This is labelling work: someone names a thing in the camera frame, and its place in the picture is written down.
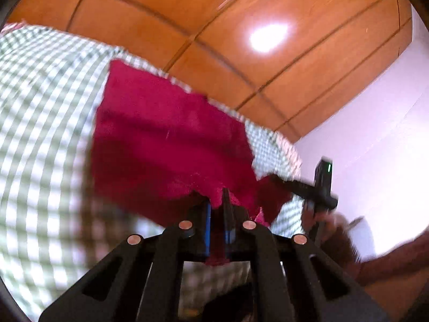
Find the gingham fabric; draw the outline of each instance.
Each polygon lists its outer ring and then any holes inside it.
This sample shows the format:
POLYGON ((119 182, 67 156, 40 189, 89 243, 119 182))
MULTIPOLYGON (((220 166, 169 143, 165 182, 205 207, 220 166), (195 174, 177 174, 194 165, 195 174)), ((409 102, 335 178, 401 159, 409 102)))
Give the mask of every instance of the gingham fabric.
MULTIPOLYGON (((0 274, 34 321, 128 235, 162 232, 92 193, 94 114, 113 58, 167 77, 123 48, 47 27, 27 25, 0 37, 0 274)), ((245 127, 258 178, 273 172, 291 178, 299 170, 295 150, 279 133, 248 120, 245 127)), ((298 198, 285 204, 273 232, 301 232, 301 208, 298 198)), ((200 309, 242 284, 248 270, 248 263, 185 263, 180 311, 200 309)))

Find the green and white checkered fabric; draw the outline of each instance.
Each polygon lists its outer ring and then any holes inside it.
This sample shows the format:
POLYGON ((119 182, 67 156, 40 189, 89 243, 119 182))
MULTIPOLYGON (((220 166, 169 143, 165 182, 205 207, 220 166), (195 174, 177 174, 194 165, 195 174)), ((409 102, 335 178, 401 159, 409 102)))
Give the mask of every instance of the green and white checkered fabric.
MULTIPOLYGON (((0 274, 34 321, 129 234, 162 232, 92 193, 94 115, 113 58, 167 76, 121 47, 47 27, 28 25, 0 37, 0 274)), ((282 137, 249 121, 245 126, 257 176, 290 178, 298 161, 288 158, 282 137)), ((301 207, 298 198, 285 204, 273 231, 300 232, 301 207)), ((180 309, 199 309, 242 284, 248 269, 248 263, 185 263, 180 309)))

